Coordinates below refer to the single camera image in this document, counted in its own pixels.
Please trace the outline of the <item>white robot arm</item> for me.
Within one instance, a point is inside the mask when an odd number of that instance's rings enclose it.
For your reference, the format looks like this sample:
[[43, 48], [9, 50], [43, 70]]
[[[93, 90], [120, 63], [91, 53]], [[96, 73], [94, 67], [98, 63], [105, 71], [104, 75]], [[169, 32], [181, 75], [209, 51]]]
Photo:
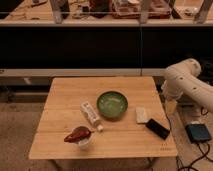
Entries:
[[167, 100], [178, 100], [183, 94], [213, 114], [213, 86], [198, 79], [200, 63], [189, 58], [164, 70], [163, 95]]

